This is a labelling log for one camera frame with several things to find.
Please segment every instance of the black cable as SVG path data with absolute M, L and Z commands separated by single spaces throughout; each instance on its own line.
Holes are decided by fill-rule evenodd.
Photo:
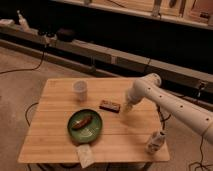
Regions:
M 125 6 L 123 6 L 123 5 L 121 5 L 121 4 L 117 3 L 117 2 L 115 2 L 115 1 L 113 1 L 113 0 L 107 0 L 107 1 L 109 1 L 109 2 L 111 2 L 111 3 L 113 3 L 113 4 L 115 4 L 115 5 L 117 5 L 117 6 L 119 6 L 119 7 L 126 8 Z
M 209 169 L 208 167 L 212 167 L 213 164 L 207 164 L 207 165 L 204 165 L 203 164 L 203 159 L 204 159 L 204 155 L 203 155 L 203 150 L 202 150 L 202 147 L 203 147 L 203 140 L 204 140 L 204 134 L 202 135 L 201 137 L 201 142 L 200 142 L 200 154 L 201 154 L 201 159 L 200 159 L 200 162 L 193 162 L 193 163 L 190 163 L 188 165 L 189 167 L 189 171 L 191 171 L 191 167 L 194 166 L 194 165 L 198 165 L 195 167 L 194 171 L 196 171 L 197 169 L 201 169 L 202 171 L 207 170 L 207 171 L 211 171 L 211 169 Z
M 11 72 L 20 72 L 20 71 L 35 71 L 37 70 L 43 63 L 44 61 L 44 57 L 45 57 L 45 49 L 46 49 L 46 46 L 44 47 L 44 50 L 42 52 L 42 56 L 41 56 L 41 60 L 39 62 L 39 64 L 34 67 L 34 68 L 29 68 L 29 69 L 14 69 L 14 70 L 8 70 L 8 71 L 3 71 L 3 72 L 0 72 L 0 75 L 1 74 L 6 74 L 6 73 L 11 73 Z
M 65 165 L 65 164 L 62 164 L 62 163 L 59 164 L 59 166 L 61 166 L 64 169 L 73 169 L 73 168 L 77 167 L 78 165 L 79 165 L 78 163 L 71 164 L 71 165 Z
M 41 165 L 41 164 L 36 164 L 38 167 L 39 167 L 39 169 L 41 169 L 42 171 L 46 171 L 46 169 L 45 168 L 43 168 L 43 166 Z
M 26 121 L 27 121 L 27 125 L 28 126 L 30 126 L 30 122 L 29 122 L 29 120 L 28 120 L 28 112 L 29 112 L 29 110 L 33 107 L 33 106 L 35 106 L 35 105 L 37 105 L 38 104 L 38 102 L 36 102 L 36 103 L 33 103 L 33 104 L 31 104 L 28 108 L 27 108 L 27 110 L 25 111 L 25 119 L 26 119 Z
M 167 116 L 166 118 L 164 117 L 163 113 L 160 111 L 160 106 L 157 105 L 157 112 L 160 115 L 160 122 L 162 123 L 162 129 L 165 130 L 166 127 L 166 121 L 169 120 L 171 118 L 171 114 L 169 114 L 169 116 Z
M 32 171 L 30 164 L 27 164 L 27 168 L 29 171 Z
M 105 171 L 109 171 L 110 169 L 110 163 L 107 164 L 106 170 Z
M 143 74 L 146 74 L 146 71 L 147 71 L 147 69 L 148 69 L 149 64 L 150 64 L 151 61 L 152 61 L 152 59 L 150 58 L 149 61 L 148 61 L 148 63 L 147 63 L 146 66 L 144 67 Z

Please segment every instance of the wooden table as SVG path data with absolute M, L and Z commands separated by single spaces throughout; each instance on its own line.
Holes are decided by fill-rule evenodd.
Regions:
M 77 102 L 73 83 L 85 80 L 88 100 Z M 123 104 L 125 91 L 134 78 L 67 78 L 49 79 L 45 85 L 37 111 L 31 122 L 18 161 L 20 163 L 78 163 L 76 146 L 67 131 L 69 118 L 75 111 L 90 108 L 103 119 L 101 136 L 91 148 L 95 162 L 161 162 L 169 160 L 166 143 L 153 156 L 145 151 L 145 144 L 161 124 L 156 106 L 144 99 L 125 117 L 99 109 L 102 99 Z

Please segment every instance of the white bottle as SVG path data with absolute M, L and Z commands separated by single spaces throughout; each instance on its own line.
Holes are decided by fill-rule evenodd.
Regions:
M 146 152 L 153 155 L 155 154 L 164 144 L 165 142 L 165 132 L 164 131 L 156 131 L 149 138 L 146 144 Z
M 29 31 L 30 27 L 27 23 L 27 20 L 21 15 L 19 10 L 17 10 L 17 13 L 18 13 L 18 17 L 19 17 L 19 24 L 21 25 L 22 29 L 24 31 Z

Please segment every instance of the electrical outlet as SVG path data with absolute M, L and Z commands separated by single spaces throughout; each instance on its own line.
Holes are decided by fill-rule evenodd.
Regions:
M 207 81 L 199 80 L 195 88 L 204 90 L 207 85 L 208 85 Z

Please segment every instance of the white cup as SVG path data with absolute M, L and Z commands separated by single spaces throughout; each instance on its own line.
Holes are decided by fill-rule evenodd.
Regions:
M 77 81 L 73 84 L 73 92 L 79 101 L 87 99 L 87 83 L 85 81 Z

